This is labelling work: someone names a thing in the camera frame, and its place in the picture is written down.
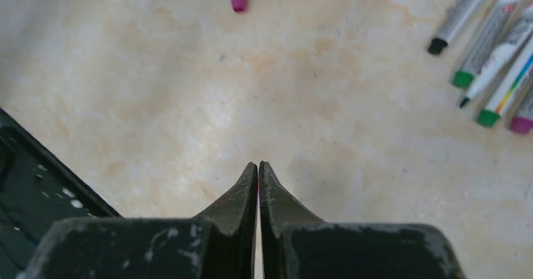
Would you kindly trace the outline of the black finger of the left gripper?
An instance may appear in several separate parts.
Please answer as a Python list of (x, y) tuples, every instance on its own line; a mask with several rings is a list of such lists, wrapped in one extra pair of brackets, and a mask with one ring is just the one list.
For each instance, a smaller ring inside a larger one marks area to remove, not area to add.
[(1, 111), (1, 278), (16, 278), (50, 226), (119, 213)]

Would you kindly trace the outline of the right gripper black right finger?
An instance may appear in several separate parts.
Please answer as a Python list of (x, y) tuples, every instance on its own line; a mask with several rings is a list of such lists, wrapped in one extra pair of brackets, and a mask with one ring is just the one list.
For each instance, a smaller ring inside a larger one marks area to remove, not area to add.
[(265, 278), (464, 278), (446, 236), (409, 223), (332, 223), (263, 161), (258, 170)]

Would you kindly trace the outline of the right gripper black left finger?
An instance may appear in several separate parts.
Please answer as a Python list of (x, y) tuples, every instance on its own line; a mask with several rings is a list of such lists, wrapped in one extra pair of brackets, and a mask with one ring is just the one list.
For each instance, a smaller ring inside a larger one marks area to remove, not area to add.
[(191, 218), (76, 217), (45, 234), (22, 278), (253, 278), (258, 167)]

